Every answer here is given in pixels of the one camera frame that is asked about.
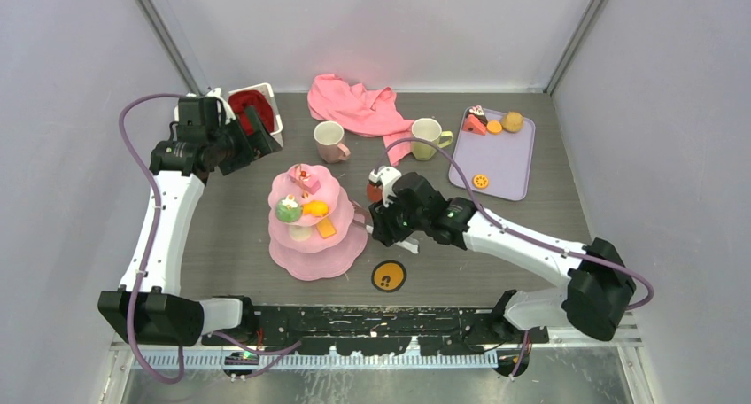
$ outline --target tray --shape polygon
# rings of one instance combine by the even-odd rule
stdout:
[[[467,117],[469,108],[461,117]],[[501,120],[505,112],[484,109],[488,120]],[[532,148],[535,142],[535,122],[524,118],[524,126],[517,133],[503,131],[498,135],[487,133],[484,136],[459,130],[453,159],[461,167],[473,191],[507,200],[522,200],[527,195],[532,163]],[[475,175],[488,177],[490,184],[478,189],[472,184]],[[449,168],[451,184],[464,188],[459,173]]]

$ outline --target table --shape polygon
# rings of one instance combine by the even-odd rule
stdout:
[[[212,174],[190,224],[182,264],[181,296],[206,299],[239,294],[257,304],[331,304],[370,306],[492,307],[503,291],[535,291],[549,287],[540,277],[489,255],[432,242],[422,233],[421,251],[386,248],[370,240],[346,276],[302,282],[274,264],[268,255],[267,195],[273,178],[293,164],[322,163],[315,150],[306,94],[277,96],[282,115],[284,149],[249,167],[222,177]],[[527,197],[510,202],[480,196],[496,214],[542,233],[589,241],[569,161],[561,140],[553,102],[544,94],[401,93],[397,107],[407,119],[433,117],[456,135],[464,109],[482,105],[514,110],[535,121],[537,132]],[[350,160],[329,166],[332,174],[362,205],[368,203],[368,172],[383,152],[381,138],[347,133]],[[448,162],[438,155],[421,162],[408,156],[398,168],[424,175],[446,198],[465,196],[448,182]],[[404,286],[394,293],[377,291],[370,274],[377,263],[398,260],[407,270]]]

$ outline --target white basket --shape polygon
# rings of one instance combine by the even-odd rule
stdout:
[[[271,89],[271,84],[263,82],[248,88],[232,90],[229,92],[229,94],[231,96],[232,94],[235,94],[237,92],[249,91],[251,89],[254,89],[263,94],[263,97],[265,97],[268,103],[271,105],[271,109],[274,110],[274,131],[271,132],[271,137],[273,137],[274,140],[279,143],[279,145],[284,147],[284,140],[282,140],[282,116],[279,115],[279,108],[276,107],[276,99],[274,98],[274,90]]]

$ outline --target gray wall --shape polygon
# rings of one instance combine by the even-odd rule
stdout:
[[[593,232],[654,282],[667,402],[747,402],[751,0],[609,0],[554,93]]]
[[[93,402],[148,196],[117,114],[186,89],[133,0],[0,0],[0,54],[0,402]],[[134,112],[142,155],[170,111]]]
[[[335,73],[369,87],[516,91],[547,85],[589,2],[155,1],[214,86],[307,90]]]

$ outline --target brown round toy food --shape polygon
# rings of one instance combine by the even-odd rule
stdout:
[[[500,120],[500,124],[508,132],[519,132],[524,126],[524,118],[519,112],[509,112]]]

